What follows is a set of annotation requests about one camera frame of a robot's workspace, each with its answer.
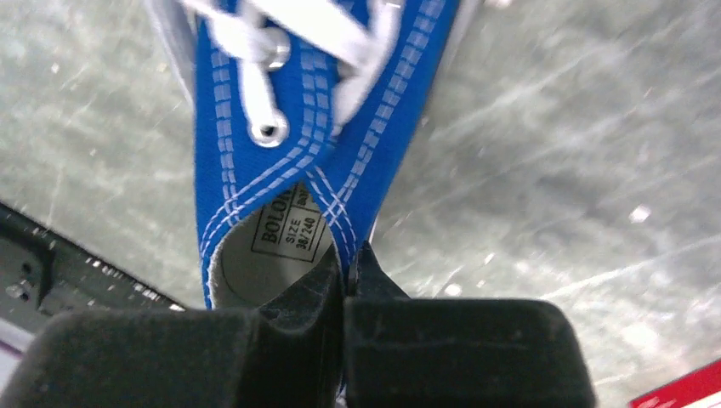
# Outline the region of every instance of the speckled floor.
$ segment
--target speckled floor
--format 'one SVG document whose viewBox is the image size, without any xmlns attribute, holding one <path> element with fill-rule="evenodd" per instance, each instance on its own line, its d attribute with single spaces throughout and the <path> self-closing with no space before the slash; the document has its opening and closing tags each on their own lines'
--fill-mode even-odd
<svg viewBox="0 0 721 408">
<path fill-rule="evenodd" d="M 201 306 L 192 111 L 141 6 L 0 3 L 0 200 Z M 720 20 L 479 14 L 382 210 L 385 270 L 414 296 L 555 302 L 603 407 L 721 357 Z"/>
</svg>

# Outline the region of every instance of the blue fabric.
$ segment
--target blue fabric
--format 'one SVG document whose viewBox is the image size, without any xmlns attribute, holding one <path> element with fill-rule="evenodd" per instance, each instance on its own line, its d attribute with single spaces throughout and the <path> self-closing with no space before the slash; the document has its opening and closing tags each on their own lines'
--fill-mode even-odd
<svg viewBox="0 0 721 408">
<path fill-rule="evenodd" d="M 200 25 L 196 211 L 208 307 L 208 269 L 223 237 L 301 180 L 324 212 L 343 271 L 348 270 L 415 131 L 458 1 L 406 1 L 394 55 L 366 103 L 336 138 L 331 137 L 336 62 L 291 35 L 290 60 L 270 74 L 276 104 L 291 129 L 274 149 L 258 147 L 248 137 L 236 62 L 217 50 L 206 25 Z M 365 24 L 367 2 L 346 3 Z M 223 1 L 221 7 L 233 12 L 236 0 Z"/>
</svg>

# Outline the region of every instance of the blue canvas sneaker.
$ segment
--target blue canvas sneaker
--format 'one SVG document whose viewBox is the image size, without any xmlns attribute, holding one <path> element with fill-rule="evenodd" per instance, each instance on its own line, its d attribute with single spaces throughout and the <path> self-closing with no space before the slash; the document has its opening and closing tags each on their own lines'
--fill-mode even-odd
<svg viewBox="0 0 721 408">
<path fill-rule="evenodd" d="M 196 45 L 209 308 L 344 281 L 411 141 L 461 0 L 182 0 Z"/>
</svg>

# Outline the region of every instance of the red object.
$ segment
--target red object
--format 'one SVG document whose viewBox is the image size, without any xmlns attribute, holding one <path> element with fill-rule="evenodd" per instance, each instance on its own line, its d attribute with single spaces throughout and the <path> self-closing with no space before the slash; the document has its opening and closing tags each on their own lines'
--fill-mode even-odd
<svg viewBox="0 0 721 408">
<path fill-rule="evenodd" d="M 631 401 L 631 408 L 721 408 L 721 360 Z"/>
</svg>

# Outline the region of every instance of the white shoelace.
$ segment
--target white shoelace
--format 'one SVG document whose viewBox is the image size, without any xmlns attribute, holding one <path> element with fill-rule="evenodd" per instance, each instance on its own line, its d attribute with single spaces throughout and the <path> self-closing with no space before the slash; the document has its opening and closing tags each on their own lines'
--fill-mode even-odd
<svg viewBox="0 0 721 408">
<path fill-rule="evenodd" d="M 333 89 L 333 132 L 337 134 L 363 105 L 388 63 L 405 2 L 367 0 L 366 29 L 330 0 L 239 0 L 236 14 L 220 10 L 215 0 L 179 1 L 207 19 L 218 47 L 239 60 L 241 101 L 251 139 L 263 147 L 276 147 L 289 132 L 285 115 L 275 106 L 268 72 L 281 68 L 292 52 L 287 34 L 266 28 L 266 18 L 347 68 Z"/>
</svg>

